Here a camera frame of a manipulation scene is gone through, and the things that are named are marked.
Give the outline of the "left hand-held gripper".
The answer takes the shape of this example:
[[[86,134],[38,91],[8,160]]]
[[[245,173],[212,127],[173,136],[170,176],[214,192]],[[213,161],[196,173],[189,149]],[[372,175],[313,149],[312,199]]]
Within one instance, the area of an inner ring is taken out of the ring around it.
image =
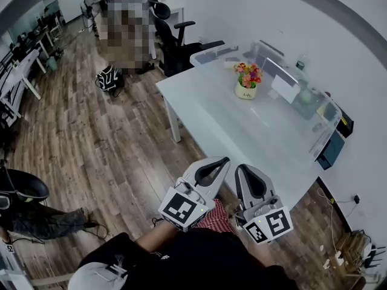
[[[202,221],[215,208],[213,200],[230,168],[226,156],[208,157],[192,163],[170,187],[158,212],[183,232]]]

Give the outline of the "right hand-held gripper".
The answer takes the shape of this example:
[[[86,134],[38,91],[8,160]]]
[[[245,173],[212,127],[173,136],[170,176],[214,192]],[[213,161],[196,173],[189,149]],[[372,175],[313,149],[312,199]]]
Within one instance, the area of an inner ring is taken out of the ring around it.
[[[245,208],[236,212],[235,219],[255,244],[271,242],[293,230],[289,209],[279,196],[273,196],[273,183],[265,173],[240,164],[235,170],[235,184],[237,197]],[[253,201],[263,202],[253,206]]]

